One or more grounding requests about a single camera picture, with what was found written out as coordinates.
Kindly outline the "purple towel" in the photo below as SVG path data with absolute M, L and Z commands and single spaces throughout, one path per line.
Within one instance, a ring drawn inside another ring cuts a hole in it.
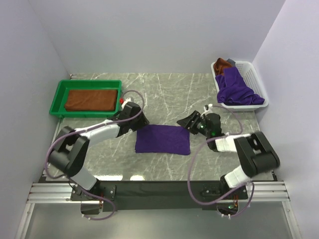
M 137 130 L 135 152 L 190 155 L 189 132 L 181 126 L 147 125 Z
M 262 105 L 264 98 L 249 88 L 236 67 L 226 68 L 215 77 L 219 91 L 217 102 L 227 106 Z

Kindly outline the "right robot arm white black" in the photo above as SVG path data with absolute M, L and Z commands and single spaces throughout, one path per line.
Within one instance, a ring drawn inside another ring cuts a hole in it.
M 177 124 L 192 134 L 200 133 L 207 140 L 213 139 L 206 143 L 214 152 L 237 153 L 240 165 L 220 179 L 219 192 L 225 199 L 237 193 L 237 186 L 280 166 L 278 155 L 261 131 L 226 135 L 222 132 L 220 115 L 211 111 L 202 114 L 194 111 L 188 117 L 178 120 Z

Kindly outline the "brown towel in basket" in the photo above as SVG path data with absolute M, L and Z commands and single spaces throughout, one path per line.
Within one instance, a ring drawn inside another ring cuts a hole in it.
M 222 58 L 218 58 L 213 64 L 213 70 L 215 75 L 224 75 L 224 69 L 231 68 L 232 64 Z

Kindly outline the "black base bar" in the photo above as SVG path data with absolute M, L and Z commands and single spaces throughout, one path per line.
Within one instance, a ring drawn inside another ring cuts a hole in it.
M 210 202 L 224 195 L 228 186 L 220 181 L 191 181 L 196 199 Z M 89 191 L 112 201 L 117 210 L 195 209 L 216 210 L 217 205 L 201 206 L 189 195 L 186 181 L 100 181 L 99 187 Z M 246 187 L 242 186 L 225 200 L 246 200 Z M 99 200 L 83 193 L 79 186 L 73 188 L 71 201 L 93 202 Z

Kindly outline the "brown towel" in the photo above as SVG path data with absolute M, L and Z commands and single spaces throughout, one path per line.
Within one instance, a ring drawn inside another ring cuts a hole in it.
M 117 90 L 70 90 L 64 108 L 67 111 L 110 112 L 116 108 Z
M 232 64 L 222 58 L 218 58 L 213 64 L 213 70 L 215 75 L 224 75 L 224 69 L 231 68 Z

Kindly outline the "green plastic tray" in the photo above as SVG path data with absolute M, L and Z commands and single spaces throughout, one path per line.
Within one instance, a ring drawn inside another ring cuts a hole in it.
M 114 109 L 108 111 L 68 111 L 65 105 L 71 90 L 114 90 L 117 93 Z M 49 113 L 58 118 L 108 118 L 121 108 L 121 93 L 122 81 L 120 80 L 62 80 L 58 84 Z

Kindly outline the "white plastic basket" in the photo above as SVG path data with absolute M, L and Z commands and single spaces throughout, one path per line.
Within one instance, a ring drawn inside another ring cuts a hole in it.
M 218 87 L 217 82 L 215 80 L 216 75 L 215 75 L 214 70 L 213 70 L 214 63 L 215 62 L 213 62 L 211 64 L 211 69 L 212 69 L 212 74 L 213 74 L 213 80 L 215 82 L 216 90 L 218 93 L 219 87 Z M 249 106 L 227 106 L 224 103 L 219 103 L 219 104 L 222 105 L 223 107 L 231 109 L 235 112 L 254 112 L 258 109 L 267 107 L 269 104 L 269 101 L 268 101 L 268 97 L 266 94 L 266 90 L 264 89 L 263 84 L 262 84 L 253 64 L 248 62 L 248 61 L 236 61 L 235 67 L 238 69 L 240 75 L 243 77 L 246 85 L 249 88 L 251 88 L 255 92 L 255 94 L 258 94 L 260 97 L 264 98 L 265 101 L 262 105 L 249 105 Z

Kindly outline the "grey towel in basket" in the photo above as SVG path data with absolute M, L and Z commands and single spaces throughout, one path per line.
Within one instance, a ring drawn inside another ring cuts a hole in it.
M 227 59 L 226 60 L 232 67 L 235 67 L 236 66 L 236 62 L 234 61 L 234 60 L 232 60 L 232 59 Z

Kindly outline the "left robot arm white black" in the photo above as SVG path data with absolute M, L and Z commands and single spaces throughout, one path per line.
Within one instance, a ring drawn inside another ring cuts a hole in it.
M 103 190 L 100 180 L 84 167 L 88 148 L 147 125 L 149 121 L 141 107 L 134 102 L 127 102 L 114 117 L 101 123 L 79 129 L 64 127 L 48 150 L 47 162 L 80 186 L 88 200 L 95 200 L 102 195 Z

